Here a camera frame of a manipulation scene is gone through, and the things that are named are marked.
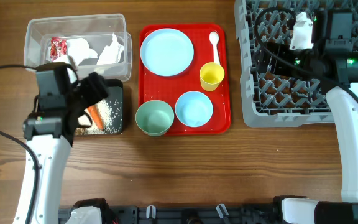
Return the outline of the orange carrot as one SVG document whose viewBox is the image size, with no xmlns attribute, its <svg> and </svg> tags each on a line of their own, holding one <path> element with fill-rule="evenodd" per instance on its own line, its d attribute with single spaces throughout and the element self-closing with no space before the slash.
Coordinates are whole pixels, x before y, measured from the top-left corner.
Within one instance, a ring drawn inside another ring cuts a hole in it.
<svg viewBox="0 0 358 224">
<path fill-rule="evenodd" d="M 101 116 L 99 114 L 99 111 L 96 107 L 96 105 L 92 105 L 87 108 L 89 115 L 91 116 L 92 120 L 96 124 L 97 128 L 101 131 L 104 130 L 104 123 L 101 119 Z"/>
</svg>

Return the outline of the green bowl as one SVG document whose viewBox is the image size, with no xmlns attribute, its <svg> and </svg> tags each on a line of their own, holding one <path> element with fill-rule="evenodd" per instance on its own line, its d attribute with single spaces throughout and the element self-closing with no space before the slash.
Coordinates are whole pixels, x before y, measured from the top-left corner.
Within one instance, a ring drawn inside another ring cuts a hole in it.
<svg viewBox="0 0 358 224">
<path fill-rule="evenodd" d="M 147 135 L 157 137 L 168 132 L 175 119 L 172 107 L 161 100 L 150 100 L 139 106 L 135 121 Z"/>
</svg>

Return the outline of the light blue bowl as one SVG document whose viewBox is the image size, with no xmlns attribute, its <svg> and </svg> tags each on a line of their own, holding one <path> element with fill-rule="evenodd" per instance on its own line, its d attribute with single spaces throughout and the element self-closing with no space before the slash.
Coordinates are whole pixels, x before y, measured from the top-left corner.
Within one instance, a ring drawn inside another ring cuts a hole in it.
<svg viewBox="0 0 358 224">
<path fill-rule="evenodd" d="M 175 114 L 179 122 L 191 128 L 205 125 L 212 118 L 213 111 L 209 97 L 199 91 L 188 91 L 175 103 Z"/>
</svg>

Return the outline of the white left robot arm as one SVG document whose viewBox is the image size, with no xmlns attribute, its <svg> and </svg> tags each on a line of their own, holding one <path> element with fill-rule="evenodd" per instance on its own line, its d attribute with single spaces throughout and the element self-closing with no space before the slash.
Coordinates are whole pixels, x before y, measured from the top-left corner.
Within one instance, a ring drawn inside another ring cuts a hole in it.
<svg viewBox="0 0 358 224">
<path fill-rule="evenodd" d="M 24 179 L 14 223 L 56 223 L 62 180 L 78 118 L 108 96 L 105 79 L 93 72 L 72 83 L 68 75 L 37 72 L 35 111 L 24 121 Z"/>
</svg>

